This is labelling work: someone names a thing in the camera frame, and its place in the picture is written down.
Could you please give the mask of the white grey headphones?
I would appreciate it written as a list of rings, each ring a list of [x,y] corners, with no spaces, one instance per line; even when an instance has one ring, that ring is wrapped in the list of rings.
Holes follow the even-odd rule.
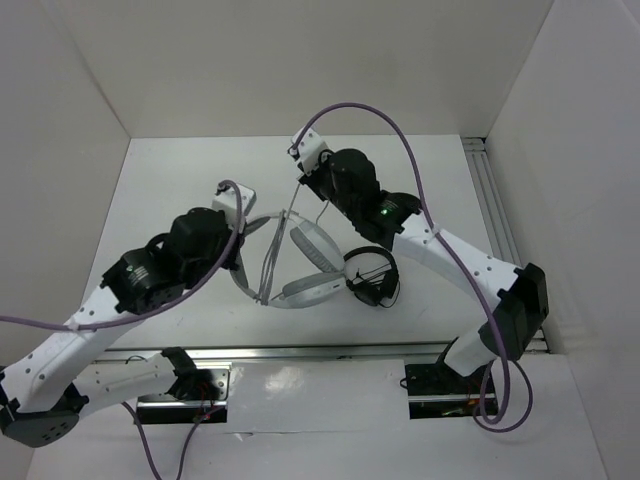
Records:
[[[241,256],[231,278],[246,296],[262,306],[306,309],[322,304],[346,287],[345,261],[336,242],[319,225],[295,211],[279,211],[251,219],[249,236],[276,224],[267,247],[260,283],[252,289]]]

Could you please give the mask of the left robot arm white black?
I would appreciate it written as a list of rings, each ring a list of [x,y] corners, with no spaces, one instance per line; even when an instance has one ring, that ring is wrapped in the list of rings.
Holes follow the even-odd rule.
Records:
[[[68,434],[104,408],[144,395],[191,400],[216,393],[214,378],[181,347],[137,361],[95,360],[146,320],[194,294],[238,251],[241,209],[193,208],[167,233],[124,253],[67,322],[31,353],[1,370],[1,431],[31,448]]]

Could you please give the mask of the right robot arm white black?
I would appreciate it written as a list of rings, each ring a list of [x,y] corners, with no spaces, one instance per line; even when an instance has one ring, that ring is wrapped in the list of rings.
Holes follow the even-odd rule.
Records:
[[[290,154],[302,172],[300,183],[335,206],[364,239],[427,267],[492,314],[446,349],[436,369],[441,388],[460,391],[501,353],[511,361],[521,358],[549,314],[541,268],[499,260],[429,224],[419,198],[382,189],[373,163],[357,149],[333,152],[321,145]]]

